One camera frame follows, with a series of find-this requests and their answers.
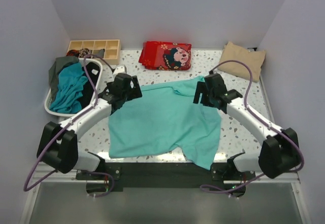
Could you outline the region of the mint green t shirt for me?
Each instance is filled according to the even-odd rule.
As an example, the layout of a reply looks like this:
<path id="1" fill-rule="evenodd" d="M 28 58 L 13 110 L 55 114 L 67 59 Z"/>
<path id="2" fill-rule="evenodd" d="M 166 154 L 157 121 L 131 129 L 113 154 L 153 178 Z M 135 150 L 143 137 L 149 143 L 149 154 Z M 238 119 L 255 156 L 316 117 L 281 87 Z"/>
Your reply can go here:
<path id="1" fill-rule="evenodd" d="M 202 76 L 141 87 L 142 97 L 126 102 L 108 119 L 111 158 L 164 154 L 179 147 L 206 170 L 218 150 L 217 109 L 193 103 Z"/>

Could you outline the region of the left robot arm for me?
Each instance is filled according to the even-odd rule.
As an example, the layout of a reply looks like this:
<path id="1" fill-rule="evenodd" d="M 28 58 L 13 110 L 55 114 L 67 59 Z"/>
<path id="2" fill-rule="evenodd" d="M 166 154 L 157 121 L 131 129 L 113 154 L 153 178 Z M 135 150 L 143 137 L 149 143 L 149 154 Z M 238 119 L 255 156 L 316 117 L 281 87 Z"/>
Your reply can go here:
<path id="1" fill-rule="evenodd" d="M 93 179 L 105 174 L 105 160 L 97 154 L 82 152 L 78 141 L 94 125 L 111 116 L 125 102 L 142 96 L 137 76 L 119 73 L 105 90 L 95 95 L 83 110 L 60 123 L 49 122 L 44 126 L 37 159 L 61 173 L 71 170 L 87 172 Z"/>

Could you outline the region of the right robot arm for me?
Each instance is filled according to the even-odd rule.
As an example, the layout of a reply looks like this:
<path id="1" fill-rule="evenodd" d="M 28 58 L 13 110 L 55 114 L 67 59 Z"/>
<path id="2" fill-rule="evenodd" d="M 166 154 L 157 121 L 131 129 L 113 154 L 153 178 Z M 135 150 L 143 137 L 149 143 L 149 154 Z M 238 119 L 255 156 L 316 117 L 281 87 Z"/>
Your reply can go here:
<path id="1" fill-rule="evenodd" d="M 262 172 L 274 179 L 303 163 L 298 135 L 267 120 L 247 102 L 247 96 L 228 90 L 220 74 L 210 73 L 197 83 L 195 104 L 216 108 L 242 124 L 259 142 L 257 154 L 239 153 L 227 160 L 226 174 L 239 179 L 244 172 Z"/>

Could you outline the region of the black garment with label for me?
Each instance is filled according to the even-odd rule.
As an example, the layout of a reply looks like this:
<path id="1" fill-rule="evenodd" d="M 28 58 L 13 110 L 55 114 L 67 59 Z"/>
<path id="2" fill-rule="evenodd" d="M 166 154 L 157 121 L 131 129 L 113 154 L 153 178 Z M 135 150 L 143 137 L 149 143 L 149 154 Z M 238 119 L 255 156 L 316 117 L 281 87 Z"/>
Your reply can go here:
<path id="1" fill-rule="evenodd" d="M 86 65 L 86 70 L 93 84 L 96 85 L 99 79 L 100 67 L 94 62 L 90 62 Z M 80 102 L 82 109 L 87 107 L 89 103 L 92 101 L 93 94 L 94 94 L 93 88 L 90 84 L 90 81 L 88 80 L 83 86 L 82 97 L 78 98 L 78 101 Z"/>

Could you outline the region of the grey sock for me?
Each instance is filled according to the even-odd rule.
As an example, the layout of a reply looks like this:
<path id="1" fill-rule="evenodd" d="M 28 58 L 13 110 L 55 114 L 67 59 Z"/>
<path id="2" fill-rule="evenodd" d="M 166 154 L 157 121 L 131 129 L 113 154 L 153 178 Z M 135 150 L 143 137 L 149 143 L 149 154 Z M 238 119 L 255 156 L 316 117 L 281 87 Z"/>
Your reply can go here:
<path id="1" fill-rule="evenodd" d="M 104 58 L 105 56 L 105 49 L 93 50 L 93 57 L 94 58 Z"/>

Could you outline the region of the red folded cartoon blanket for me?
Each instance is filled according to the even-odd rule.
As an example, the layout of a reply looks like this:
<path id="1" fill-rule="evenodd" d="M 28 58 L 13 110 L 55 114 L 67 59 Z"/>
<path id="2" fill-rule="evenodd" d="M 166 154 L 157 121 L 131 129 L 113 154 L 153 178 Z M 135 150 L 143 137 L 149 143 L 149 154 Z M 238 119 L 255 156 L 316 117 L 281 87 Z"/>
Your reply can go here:
<path id="1" fill-rule="evenodd" d="M 149 70 L 187 71 L 191 68 L 191 44 L 147 41 L 139 63 Z"/>

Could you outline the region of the wooden compartment organizer box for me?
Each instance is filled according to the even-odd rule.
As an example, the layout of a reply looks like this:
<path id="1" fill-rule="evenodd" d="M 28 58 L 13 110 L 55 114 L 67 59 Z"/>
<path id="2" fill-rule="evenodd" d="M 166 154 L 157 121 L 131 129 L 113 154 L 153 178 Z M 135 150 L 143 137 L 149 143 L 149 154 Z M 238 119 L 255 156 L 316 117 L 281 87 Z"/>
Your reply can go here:
<path id="1" fill-rule="evenodd" d="M 120 60 L 120 40 L 71 40 L 67 52 L 71 49 L 83 48 L 93 50 L 105 49 L 104 60 L 110 65 L 118 65 Z"/>

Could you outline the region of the beige folded t shirt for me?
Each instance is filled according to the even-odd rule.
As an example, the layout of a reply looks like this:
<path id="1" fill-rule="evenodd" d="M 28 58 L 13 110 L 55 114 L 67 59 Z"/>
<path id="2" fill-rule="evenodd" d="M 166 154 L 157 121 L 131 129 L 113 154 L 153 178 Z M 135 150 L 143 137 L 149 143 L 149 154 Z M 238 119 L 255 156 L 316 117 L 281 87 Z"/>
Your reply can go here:
<path id="1" fill-rule="evenodd" d="M 249 51 L 248 49 L 228 42 L 223 49 L 219 63 L 228 60 L 240 61 L 247 65 L 252 73 L 253 82 L 258 82 L 262 70 L 262 65 L 266 57 L 266 51 Z M 237 62 L 227 62 L 220 65 L 218 70 L 228 74 L 250 80 L 250 73 L 245 66 Z"/>

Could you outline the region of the teal t shirt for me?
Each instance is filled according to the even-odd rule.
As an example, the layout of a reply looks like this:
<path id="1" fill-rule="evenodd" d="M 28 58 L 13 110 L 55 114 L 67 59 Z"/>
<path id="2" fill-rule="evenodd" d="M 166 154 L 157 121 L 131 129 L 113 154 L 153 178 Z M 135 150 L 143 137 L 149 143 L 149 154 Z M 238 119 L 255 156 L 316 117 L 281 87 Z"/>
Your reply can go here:
<path id="1" fill-rule="evenodd" d="M 84 84 L 88 81 L 80 63 L 64 68 L 58 75 L 58 92 L 49 110 L 61 114 L 75 114 L 79 112 Z"/>

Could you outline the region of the pink brown patterned sock roll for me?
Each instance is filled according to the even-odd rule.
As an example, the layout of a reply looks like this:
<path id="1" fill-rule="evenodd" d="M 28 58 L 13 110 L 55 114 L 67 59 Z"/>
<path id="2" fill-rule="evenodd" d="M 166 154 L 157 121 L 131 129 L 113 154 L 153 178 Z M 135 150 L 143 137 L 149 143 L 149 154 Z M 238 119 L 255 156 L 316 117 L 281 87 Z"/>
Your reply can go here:
<path id="1" fill-rule="evenodd" d="M 87 58 L 93 58 L 93 55 L 92 55 L 92 50 L 91 49 L 88 49 L 88 48 L 83 48 L 83 49 L 80 49 L 79 50 L 79 58 L 84 58 L 84 57 L 87 57 Z"/>

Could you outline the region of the red black patterned sock roll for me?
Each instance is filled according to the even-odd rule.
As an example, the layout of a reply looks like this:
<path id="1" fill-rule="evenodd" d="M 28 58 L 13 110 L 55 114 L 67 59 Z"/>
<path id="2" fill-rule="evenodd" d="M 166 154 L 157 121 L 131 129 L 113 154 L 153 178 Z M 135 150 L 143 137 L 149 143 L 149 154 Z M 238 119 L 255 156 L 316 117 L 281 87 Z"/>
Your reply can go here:
<path id="1" fill-rule="evenodd" d="M 71 49 L 66 53 L 66 56 L 75 56 L 79 57 L 80 51 L 76 49 Z"/>

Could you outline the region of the dark grey t shirt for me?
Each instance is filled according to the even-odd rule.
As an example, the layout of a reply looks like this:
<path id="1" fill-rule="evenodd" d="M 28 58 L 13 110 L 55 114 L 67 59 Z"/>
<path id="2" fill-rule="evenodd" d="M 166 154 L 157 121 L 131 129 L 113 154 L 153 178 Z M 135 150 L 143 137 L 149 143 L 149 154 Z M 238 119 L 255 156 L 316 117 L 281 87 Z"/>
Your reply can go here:
<path id="1" fill-rule="evenodd" d="M 48 71 L 48 83 L 51 89 L 51 98 L 55 100 L 56 94 L 58 92 L 58 75 L 66 67 L 79 63 L 79 58 L 75 56 L 63 56 L 55 59 L 52 67 Z"/>

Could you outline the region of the white plastic laundry basket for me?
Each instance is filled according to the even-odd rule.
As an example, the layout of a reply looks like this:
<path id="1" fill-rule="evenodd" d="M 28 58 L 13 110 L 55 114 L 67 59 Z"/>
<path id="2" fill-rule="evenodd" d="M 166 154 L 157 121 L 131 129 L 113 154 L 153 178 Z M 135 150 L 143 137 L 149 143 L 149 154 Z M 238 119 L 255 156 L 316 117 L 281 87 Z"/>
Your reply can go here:
<path id="1" fill-rule="evenodd" d="M 62 117 L 78 113 L 94 100 L 102 73 L 103 66 L 95 59 L 59 57 L 49 71 L 45 110 Z"/>

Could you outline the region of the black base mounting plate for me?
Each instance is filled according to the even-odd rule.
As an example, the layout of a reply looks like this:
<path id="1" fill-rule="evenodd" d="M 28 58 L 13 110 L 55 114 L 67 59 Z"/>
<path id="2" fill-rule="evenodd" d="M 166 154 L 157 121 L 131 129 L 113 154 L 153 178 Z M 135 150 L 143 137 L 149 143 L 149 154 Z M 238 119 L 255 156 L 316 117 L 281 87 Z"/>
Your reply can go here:
<path id="1" fill-rule="evenodd" d="M 231 189 L 255 177 L 252 171 L 239 172 L 228 163 L 213 163 L 210 170 L 193 163 L 105 163 L 105 173 L 78 171 L 77 180 L 86 181 L 86 191 L 104 193 L 105 189 L 123 191 L 125 188 L 198 188 L 203 184 Z"/>

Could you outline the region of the aluminium frame rail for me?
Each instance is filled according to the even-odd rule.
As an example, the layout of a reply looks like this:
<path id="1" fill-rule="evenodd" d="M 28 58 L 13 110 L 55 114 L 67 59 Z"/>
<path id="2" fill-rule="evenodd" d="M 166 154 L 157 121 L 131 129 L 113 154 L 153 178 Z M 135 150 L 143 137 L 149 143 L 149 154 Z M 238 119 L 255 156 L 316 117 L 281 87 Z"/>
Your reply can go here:
<path id="1" fill-rule="evenodd" d="M 299 171 L 304 165 L 297 133 L 260 116 L 248 105 L 246 95 L 228 90 L 217 74 L 197 83 L 193 101 L 219 109 L 240 122 L 260 143 L 257 155 L 238 153 L 225 163 L 204 170 L 193 163 L 108 163 L 98 154 L 78 149 L 79 138 L 97 122 L 141 95 L 136 76 L 118 75 L 103 92 L 95 95 L 87 108 L 65 121 L 45 125 L 37 161 L 51 166 L 53 172 L 66 174 L 76 170 L 76 178 L 88 182 L 86 189 L 95 198 L 127 187 L 199 187 L 209 193 L 241 197 L 246 186 L 260 177 L 274 179 L 283 173 Z"/>

